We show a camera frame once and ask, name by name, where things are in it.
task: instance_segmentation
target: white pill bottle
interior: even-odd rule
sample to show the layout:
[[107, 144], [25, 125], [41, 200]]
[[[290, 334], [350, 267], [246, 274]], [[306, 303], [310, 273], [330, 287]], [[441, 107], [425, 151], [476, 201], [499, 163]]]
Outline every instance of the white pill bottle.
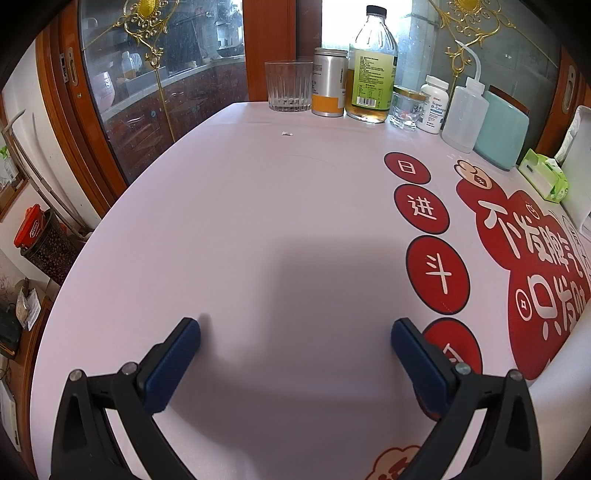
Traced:
[[447, 94], [449, 83], [431, 75], [427, 75], [425, 81], [426, 84], [421, 87], [421, 93], [427, 95], [427, 100], [418, 118], [417, 127], [430, 134], [438, 134], [449, 102]]

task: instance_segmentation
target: screw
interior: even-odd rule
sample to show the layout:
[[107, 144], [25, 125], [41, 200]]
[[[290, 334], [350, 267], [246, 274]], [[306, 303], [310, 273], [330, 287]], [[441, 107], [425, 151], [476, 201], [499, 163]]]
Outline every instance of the screw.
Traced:
[[69, 376], [70, 380], [72, 380], [73, 382], [77, 382], [79, 379], [82, 378], [82, 370], [76, 369], [76, 370], [72, 370], [70, 372], [70, 376]]
[[124, 375], [131, 375], [136, 372], [138, 369], [138, 364], [135, 362], [127, 362], [124, 366], [121, 367], [121, 372]]
[[523, 380], [523, 374], [519, 370], [509, 370], [509, 377], [516, 382]]
[[460, 362], [456, 365], [456, 372], [460, 375], [467, 375], [472, 372], [472, 369], [470, 368], [470, 365]]

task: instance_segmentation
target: green tissue package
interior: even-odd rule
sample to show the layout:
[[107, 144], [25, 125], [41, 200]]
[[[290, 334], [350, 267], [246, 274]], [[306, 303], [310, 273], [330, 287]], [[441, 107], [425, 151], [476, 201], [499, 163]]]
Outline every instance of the green tissue package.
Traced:
[[569, 192], [569, 181], [556, 160], [536, 153], [531, 148], [523, 157], [519, 171], [544, 200], [560, 203]]

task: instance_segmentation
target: silver can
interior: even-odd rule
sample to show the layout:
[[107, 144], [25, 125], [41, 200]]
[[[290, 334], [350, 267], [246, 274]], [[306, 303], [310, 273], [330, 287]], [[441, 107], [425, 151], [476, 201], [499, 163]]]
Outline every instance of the silver can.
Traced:
[[312, 68], [312, 113], [343, 116], [349, 68], [347, 51], [317, 48]]

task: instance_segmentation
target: small glass jar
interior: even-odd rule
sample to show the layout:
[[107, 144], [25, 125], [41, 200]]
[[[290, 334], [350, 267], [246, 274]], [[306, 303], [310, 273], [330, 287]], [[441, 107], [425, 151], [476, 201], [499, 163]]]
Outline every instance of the small glass jar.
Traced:
[[395, 85], [390, 110], [390, 123], [403, 130], [416, 130], [417, 120], [425, 100], [427, 100], [425, 94]]

